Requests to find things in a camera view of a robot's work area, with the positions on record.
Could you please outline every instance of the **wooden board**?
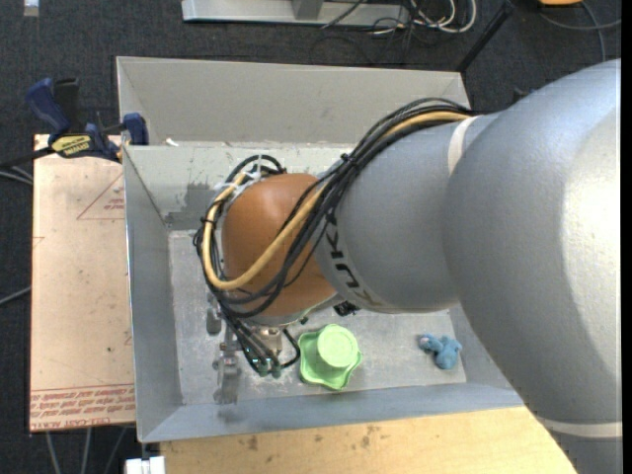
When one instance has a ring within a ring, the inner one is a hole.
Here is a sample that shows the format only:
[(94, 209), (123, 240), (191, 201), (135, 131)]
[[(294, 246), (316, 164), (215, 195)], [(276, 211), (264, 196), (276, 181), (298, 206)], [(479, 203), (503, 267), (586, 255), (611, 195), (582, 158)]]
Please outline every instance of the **wooden board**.
[(117, 163), (35, 162), (32, 432), (134, 421), (122, 186)]
[(524, 407), (163, 442), (169, 474), (573, 474)]

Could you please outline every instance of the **clamp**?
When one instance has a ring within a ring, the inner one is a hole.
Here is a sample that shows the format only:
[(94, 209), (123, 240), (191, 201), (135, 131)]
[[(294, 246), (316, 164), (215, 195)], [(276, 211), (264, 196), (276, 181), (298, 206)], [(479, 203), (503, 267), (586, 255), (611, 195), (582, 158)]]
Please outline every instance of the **clamp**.
[(100, 128), (99, 125), (89, 122), (83, 131), (70, 131), (75, 117), (73, 115), (69, 118), (67, 112), (76, 111), (74, 108), (76, 108), (78, 83), (76, 80), (66, 80), (56, 86), (62, 88), (63, 93), (57, 97), (63, 100), (62, 103), (59, 103), (60, 101), (53, 95), (53, 83), (50, 78), (38, 81), (29, 89), (26, 96), (26, 102), (33, 113), (52, 126), (53, 132), (48, 137), (47, 147), (1, 163), (0, 168), (13, 167), (52, 153), (57, 153), (63, 158), (92, 156), (119, 162), (120, 146), (108, 138), (108, 133), (114, 131), (126, 130), (129, 133), (129, 139), (124, 142), (125, 144), (147, 145), (149, 143), (147, 126), (139, 113), (127, 114), (123, 117), (122, 123), (108, 128)]

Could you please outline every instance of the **gray plastic box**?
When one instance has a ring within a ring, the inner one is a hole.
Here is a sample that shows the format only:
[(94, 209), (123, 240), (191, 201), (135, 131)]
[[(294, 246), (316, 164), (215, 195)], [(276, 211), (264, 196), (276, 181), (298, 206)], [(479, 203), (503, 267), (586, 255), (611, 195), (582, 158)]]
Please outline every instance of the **gray plastic box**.
[[(260, 378), (245, 360), (235, 405), (214, 403), (222, 336), (205, 329), (206, 286), (192, 236), (214, 185), (242, 158), (270, 153), (320, 172), (376, 120), (422, 97), (467, 105), (458, 74), (368, 68), (119, 58), (120, 113), (140, 112), (150, 146), (125, 148), (126, 226), (138, 436), (142, 441), (257, 433), (515, 406), (520, 399), (459, 307), (429, 314), (331, 309), (295, 336), (338, 323), (363, 362), (341, 392), (302, 383), (298, 366)], [(177, 146), (166, 146), (168, 139)], [(456, 336), (438, 369), (423, 333)]]

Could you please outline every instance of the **dark carpet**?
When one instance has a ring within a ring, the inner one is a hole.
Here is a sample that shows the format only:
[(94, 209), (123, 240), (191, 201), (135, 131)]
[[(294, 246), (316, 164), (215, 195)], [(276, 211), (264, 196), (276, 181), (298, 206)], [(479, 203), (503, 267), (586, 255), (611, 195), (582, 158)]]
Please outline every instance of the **dark carpet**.
[[(30, 151), (31, 135), (45, 131), (24, 103), (44, 76), (79, 77), (83, 115), (116, 119), (114, 59), (118, 55), (233, 59), (258, 62), (371, 65), (454, 70), (504, 0), (478, 0), (469, 32), (448, 36), (420, 31), (403, 40), (376, 39), (350, 30), (317, 27), (184, 24), (182, 0), (40, 0), (40, 16), (25, 18), (24, 0), (0, 0), (0, 161)], [(601, 23), (621, 16), (621, 0), (588, 0)], [(473, 108), (497, 111), (568, 73), (601, 61), (596, 32), (575, 32), (545, 22), (543, 10), (524, 0), (466, 72)], [(589, 26), (581, 8), (547, 10), (570, 25)], [(603, 31), (608, 59), (621, 55), (621, 28)], [(0, 178), (0, 298), (30, 283), (32, 193)], [(0, 307), (0, 473), (53, 472), (43, 435), (27, 426), (30, 345), (29, 296)], [(120, 429), (95, 429), (88, 472), (101, 472)], [(63, 472), (79, 472), (84, 432), (54, 436)], [(111, 472), (138, 456), (127, 432)]]

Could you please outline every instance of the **blue toy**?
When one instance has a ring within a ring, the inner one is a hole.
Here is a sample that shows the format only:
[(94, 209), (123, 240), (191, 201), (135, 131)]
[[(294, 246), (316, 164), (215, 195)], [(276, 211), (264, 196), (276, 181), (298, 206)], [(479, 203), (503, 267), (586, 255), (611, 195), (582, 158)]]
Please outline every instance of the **blue toy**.
[(442, 336), (439, 340), (432, 334), (423, 334), (419, 338), (419, 347), (428, 354), (433, 353), (434, 363), (443, 370), (454, 368), (458, 360), (458, 352), (463, 349), (455, 339)]

